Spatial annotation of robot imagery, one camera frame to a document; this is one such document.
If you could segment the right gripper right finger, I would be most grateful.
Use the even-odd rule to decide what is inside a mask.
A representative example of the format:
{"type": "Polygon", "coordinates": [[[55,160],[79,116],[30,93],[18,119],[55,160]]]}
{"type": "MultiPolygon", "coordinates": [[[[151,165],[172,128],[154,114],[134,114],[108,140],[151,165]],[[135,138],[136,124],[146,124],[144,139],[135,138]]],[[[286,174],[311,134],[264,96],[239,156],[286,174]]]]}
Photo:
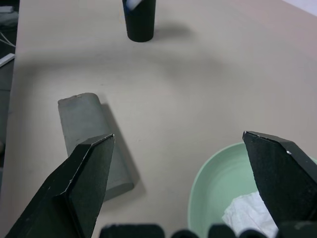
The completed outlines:
{"type": "Polygon", "coordinates": [[[245,131],[247,149],[260,196],[279,226],[317,221],[317,164],[293,141],[245,131]]]}

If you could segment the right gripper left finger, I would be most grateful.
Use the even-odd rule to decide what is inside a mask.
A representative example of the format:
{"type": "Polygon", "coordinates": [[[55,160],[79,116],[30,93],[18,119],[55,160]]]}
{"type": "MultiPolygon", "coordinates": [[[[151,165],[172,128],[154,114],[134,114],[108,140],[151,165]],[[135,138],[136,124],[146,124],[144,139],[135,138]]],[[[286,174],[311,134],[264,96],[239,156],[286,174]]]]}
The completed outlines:
{"type": "Polygon", "coordinates": [[[4,238],[91,238],[105,198],[114,134],[78,144],[4,238]]]}

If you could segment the white tissue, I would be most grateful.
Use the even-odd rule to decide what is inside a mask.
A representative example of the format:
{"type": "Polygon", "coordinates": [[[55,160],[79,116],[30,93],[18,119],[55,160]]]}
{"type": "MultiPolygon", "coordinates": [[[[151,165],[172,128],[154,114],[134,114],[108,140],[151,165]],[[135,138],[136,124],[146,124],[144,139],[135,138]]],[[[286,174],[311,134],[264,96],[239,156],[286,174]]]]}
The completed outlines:
{"type": "Polygon", "coordinates": [[[234,198],[225,209],[222,220],[236,235],[254,230],[267,238],[275,238],[278,232],[277,225],[257,191],[234,198]]]}

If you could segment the grey translucent glasses case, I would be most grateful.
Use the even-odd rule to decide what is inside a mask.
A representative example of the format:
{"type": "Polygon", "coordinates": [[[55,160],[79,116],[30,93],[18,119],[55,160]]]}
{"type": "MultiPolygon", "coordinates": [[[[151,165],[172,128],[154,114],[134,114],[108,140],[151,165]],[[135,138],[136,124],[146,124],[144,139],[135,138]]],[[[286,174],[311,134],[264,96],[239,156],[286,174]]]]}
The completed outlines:
{"type": "Polygon", "coordinates": [[[108,104],[94,93],[83,93],[58,101],[58,111],[68,156],[85,140],[114,134],[115,145],[104,201],[135,187],[137,173],[132,157],[108,104]]]}

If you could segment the green plate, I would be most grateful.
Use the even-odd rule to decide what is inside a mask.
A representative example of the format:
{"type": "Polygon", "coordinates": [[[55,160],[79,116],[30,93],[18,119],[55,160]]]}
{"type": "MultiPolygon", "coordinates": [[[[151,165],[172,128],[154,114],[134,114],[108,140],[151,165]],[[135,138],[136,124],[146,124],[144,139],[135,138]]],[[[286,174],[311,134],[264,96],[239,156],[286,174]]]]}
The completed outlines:
{"type": "Polygon", "coordinates": [[[188,227],[199,238],[266,238],[255,230],[241,234],[222,224],[222,215],[237,196],[255,191],[256,184],[244,143],[230,145],[201,167],[191,188],[188,227]]]}

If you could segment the white flat bar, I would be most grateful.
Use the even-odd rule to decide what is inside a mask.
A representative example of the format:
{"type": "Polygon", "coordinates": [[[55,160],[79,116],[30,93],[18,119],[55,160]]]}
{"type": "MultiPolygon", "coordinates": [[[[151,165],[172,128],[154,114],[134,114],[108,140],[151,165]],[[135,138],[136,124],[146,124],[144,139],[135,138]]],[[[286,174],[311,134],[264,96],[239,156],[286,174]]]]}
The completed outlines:
{"type": "Polygon", "coordinates": [[[13,53],[7,54],[6,56],[4,56],[0,59],[0,67],[3,67],[4,65],[11,62],[14,59],[15,59],[15,54],[13,54],[13,53]]]}

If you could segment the black cup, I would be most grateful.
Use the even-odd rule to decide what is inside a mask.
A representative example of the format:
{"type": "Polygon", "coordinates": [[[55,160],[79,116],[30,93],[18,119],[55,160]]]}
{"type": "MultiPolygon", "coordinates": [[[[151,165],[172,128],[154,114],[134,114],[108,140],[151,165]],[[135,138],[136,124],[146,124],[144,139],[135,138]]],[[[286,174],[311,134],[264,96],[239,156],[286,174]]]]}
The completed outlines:
{"type": "Polygon", "coordinates": [[[154,36],[156,0],[122,0],[127,36],[147,42],[154,36]]]}

